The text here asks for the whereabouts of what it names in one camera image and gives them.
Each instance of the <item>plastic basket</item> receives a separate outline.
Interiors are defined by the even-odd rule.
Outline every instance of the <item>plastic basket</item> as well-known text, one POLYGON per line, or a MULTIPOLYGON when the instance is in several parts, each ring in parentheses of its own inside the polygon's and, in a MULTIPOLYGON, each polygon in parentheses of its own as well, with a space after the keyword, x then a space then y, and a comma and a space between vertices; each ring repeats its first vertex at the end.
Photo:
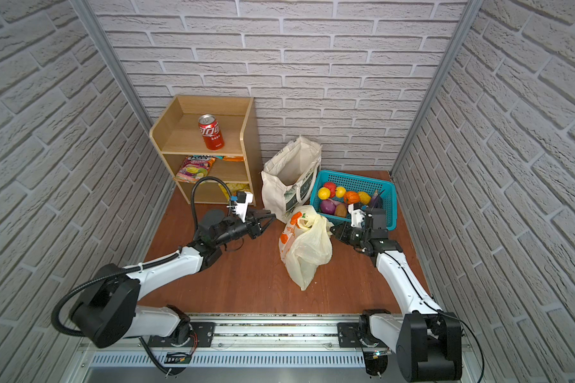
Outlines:
MULTIPOLYGON (((320 212, 319 204, 321 203, 321 200, 318 197, 318 190, 328 181, 335 183, 337 187, 342 186, 348 191, 366 192, 371 197, 373 196, 373 193, 375 193, 375 190, 379 190, 381 198, 383 199, 383 208, 386 211, 387 229, 396 229, 396 188, 393 183, 359 175, 332 172, 330 170, 322 170, 319 172, 317 180, 315 180, 313 192, 311 193, 311 205, 315 211, 328 218, 328 220, 335 225, 340 225, 343 222, 351 222, 351 214, 347 213, 347 218, 342 218, 320 212)), ((334 197, 333 199, 343 202, 342 198, 334 197)))

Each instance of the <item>lemon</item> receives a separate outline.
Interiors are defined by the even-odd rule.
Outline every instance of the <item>lemon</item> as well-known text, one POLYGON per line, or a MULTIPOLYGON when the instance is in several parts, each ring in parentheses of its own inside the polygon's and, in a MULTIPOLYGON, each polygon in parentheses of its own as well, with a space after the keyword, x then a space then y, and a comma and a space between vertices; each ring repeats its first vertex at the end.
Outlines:
POLYGON ((318 197, 321 200, 327 200, 330 197, 330 189, 320 188, 320 190, 318 190, 318 197))
POLYGON ((339 186, 334 193, 336 194, 337 197, 343 198, 345 193, 347 193, 347 190, 344 187, 339 186))

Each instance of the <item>red soda can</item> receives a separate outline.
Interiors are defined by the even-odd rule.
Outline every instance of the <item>red soda can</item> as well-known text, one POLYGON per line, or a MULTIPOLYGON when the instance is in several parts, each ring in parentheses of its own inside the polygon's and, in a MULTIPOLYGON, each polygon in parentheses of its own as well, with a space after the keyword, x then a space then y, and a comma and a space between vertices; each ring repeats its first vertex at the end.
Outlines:
POLYGON ((219 123, 213 115, 202 115, 198 119, 200 134, 205 139, 207 149, 217 150, 224 147, 224 139, 219 131, 219 123))

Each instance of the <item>white brick wall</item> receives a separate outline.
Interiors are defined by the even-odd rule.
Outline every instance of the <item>white brick wall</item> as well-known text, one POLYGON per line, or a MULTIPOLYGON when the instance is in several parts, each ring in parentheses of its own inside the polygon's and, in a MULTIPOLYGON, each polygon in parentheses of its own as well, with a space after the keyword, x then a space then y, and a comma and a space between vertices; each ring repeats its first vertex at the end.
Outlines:
POLYGON ((357 168, 389 170, 465 1, 91 3, 153 118, 175 94, 260 97, 265 161, 303 134, 327 169, 359 147, 357 168))
POLYGON ((485 0, 394 176, 488 378, 575 381, 575 0, 485 0))
POLYGON ((60 379, 50 312, 129 260, 160 164, 69 1, 0 0, 0 382, 60 379))

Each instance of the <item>wooden table surface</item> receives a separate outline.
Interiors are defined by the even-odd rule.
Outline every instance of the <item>wooden table surface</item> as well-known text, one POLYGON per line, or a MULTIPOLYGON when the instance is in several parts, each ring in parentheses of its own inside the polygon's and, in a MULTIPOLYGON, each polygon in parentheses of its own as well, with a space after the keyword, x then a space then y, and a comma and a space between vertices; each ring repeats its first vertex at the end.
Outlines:
MULTIPOLYGON (((388 173, 382 171, 350 173, 389 180, 388 173)), ((208 210, 217 208, 222 206, 197 205, 196 211, 201 219, 208 210)), ((334 236, 331 261, 318 267, 307 290, 300 291, 279 257, 278 240, 284 227, 275 221, 261 237, 246 237, 241 249, 224 252, 210 268, 166 284, 139 303, 155 307, 173 304, 184 312, 353 314, 373 308, 400 312, 390 287, 370 258, 334 236)), ((193 234, 191 208, 183 195, 175 192, 145 261, 175 251, 189 243, 193 234)), ((400 206, 390 238, 400 243, 411 269, 428 291, 400 206)))

